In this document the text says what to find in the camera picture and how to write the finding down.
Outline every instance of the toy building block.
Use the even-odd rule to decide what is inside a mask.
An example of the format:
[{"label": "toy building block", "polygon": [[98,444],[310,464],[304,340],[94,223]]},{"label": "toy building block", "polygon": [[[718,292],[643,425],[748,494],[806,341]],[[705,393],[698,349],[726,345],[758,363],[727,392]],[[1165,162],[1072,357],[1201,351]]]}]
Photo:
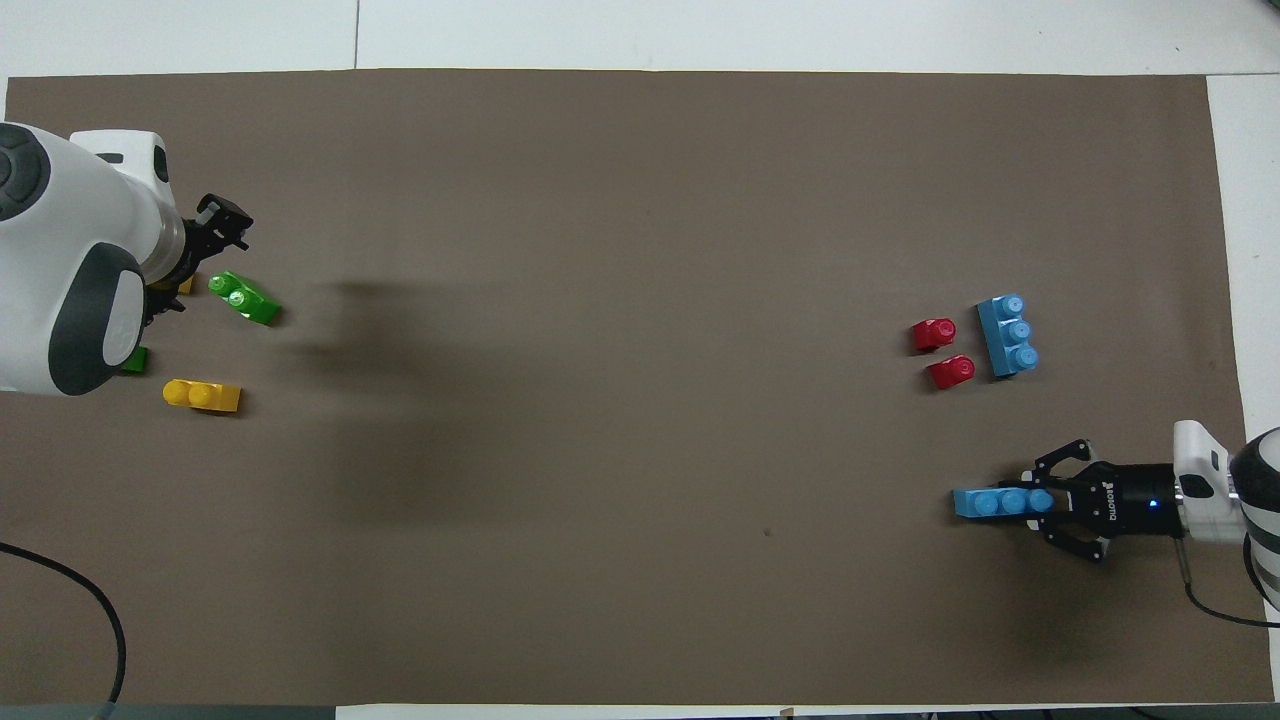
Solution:
[{"label": "toy building block", "polygon": [[1023,299],[1001,295],[978,304],[982,334],[997,378],[1007,378],[1039,364],[1039,352],[1032,347],[1032,324],[1023,319]]},{"label": "toy building block", "polygon": [[933,352],[943,345],[951,345],[956,338],[956,324],[951,318],[934,318],[920,320],[911,325],[911,334],[915,336],[915,348],[922,352]]},{"label": "toy building block", "polygon": [[929,365],[929,375],[933,377],[933,384],[938,386],[938,389],[955,387],[972,378],[974,372],[973,360],[964,355],[952,355],[941,363]]},{"label": "toy building block", "polygon": [[961,518],[1010,518],[1041,515],[1053,509],[1053,496],[1036,488],[977,488],[954,489],[956,515]]},{"label": "toy building block", "polygon": [[178,407],[234,413],[239,409],[239,386],[174,378],[164,386],[164,400]]},{"label": "toy building block", "polygon": [[120,365],[122,373],[141,373],[147,369],[147,348],[141,345],[133,348],[129,359]]},{"label": "toy building block", "polygon": [[280,311],[278,302],[236,273],[221,272],[212,275],[209,278],[209,290],[255,323],[269,325],[271,318]]}]

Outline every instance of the white tabletop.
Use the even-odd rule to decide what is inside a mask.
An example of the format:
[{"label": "white tabletop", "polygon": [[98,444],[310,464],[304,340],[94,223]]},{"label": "white tabletop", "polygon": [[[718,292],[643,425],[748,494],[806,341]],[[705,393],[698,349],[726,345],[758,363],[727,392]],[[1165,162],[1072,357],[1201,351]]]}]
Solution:
[{"label": "white tabletop", "polygon": [[[1280,12],[1263,0],[0,0],[0,79],[381,67],[1208,76],[1244,427],[1252,437],[1280,425],[1280,333],[1270,328],[1280,318]],[[1275,676],[1275,632],[1271,643]],[[778,710],[413,706],[339,716]]]}]

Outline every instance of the green lego brick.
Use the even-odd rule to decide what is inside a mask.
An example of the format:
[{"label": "green lego brick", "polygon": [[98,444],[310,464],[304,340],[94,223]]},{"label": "green lego brick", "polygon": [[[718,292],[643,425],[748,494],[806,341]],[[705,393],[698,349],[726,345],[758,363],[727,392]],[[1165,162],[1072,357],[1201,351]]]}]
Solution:
[{"label": "green lego brick", "polygon": [[261,288],[236,273],[224,270],[209,278],[209,290],[221,297],[237,313],[264,325],[280,311],[280,304],[268,297]]},{"label": "green lego brick", "polygon": [[120,365],[122,373],[141,373],[147,369],[147,348],[141,345],[133,348],[133,355]]}]

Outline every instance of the brown table surface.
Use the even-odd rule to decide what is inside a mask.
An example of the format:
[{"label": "brown table surface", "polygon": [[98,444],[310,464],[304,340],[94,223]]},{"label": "brown table surface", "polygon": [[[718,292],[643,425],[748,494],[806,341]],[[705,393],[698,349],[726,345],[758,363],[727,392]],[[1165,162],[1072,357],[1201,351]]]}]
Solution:
[{"label": "brown table surface", "polygon": [[[0,396],[0,537],[115,600],[129,702],[1270,700],[1167,539],[1094,566],[950,491],[1089,437],[1243,442],[1203,78],[376,70],[36,78],[257,223],[143,377]],[[1027,299],[993,382],[973,306]],[[948,315],[979,377],[932,391]],[[243,407],[170,407],[173,377]],[[1257,615],[1238,547],[1206,602]],[[106,624],[0,559],[0,701],[92,698]]]}]

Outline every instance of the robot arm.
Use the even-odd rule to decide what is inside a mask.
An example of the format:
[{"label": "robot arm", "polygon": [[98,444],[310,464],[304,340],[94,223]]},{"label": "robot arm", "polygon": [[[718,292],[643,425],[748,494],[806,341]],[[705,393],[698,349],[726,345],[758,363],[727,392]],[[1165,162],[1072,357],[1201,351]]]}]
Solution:
[{"label": "robot arm", "polygon": [[197,211],[179,217],[155,133],[0,123],[0,391],[83,395],[115,374],[201,260],[247,247],[239,208],[207,195]]},{"label": "robot arm", "polygon": [[[1087,465],[1070,478],[1053,474],[1068,459]],[[977,503],[961,503],[969,493],[1007,488],[1048,491],[1053,498],[1042,510],[1024,507],[1018,512],[1001,512],[993,505],[983,512]],[[1102,562],[1119,536],[1171,537],[1192,602],[1217,618],[1276,626],[1201,606],[1190,591],[1181,541],[1235,543],[1247,538],[1251,577],[1267,601],[1280,607],[1280,428],[1254,438],[1233,457],[1203,425],[1181,420],[1174,425],[1174,462],[1151,465],[1112,465],[1094,456],[1089,441],[1078,439],[1037,459],[1019,480],[955,495],[956,512],[963,516],[1025,520],[1050,544],[1093,562]]]},{"label": "robot arm", "polygon": [[1267,601],[1280,607],[1280,428],[1254,438],[1230,462],[1254,574]]}]

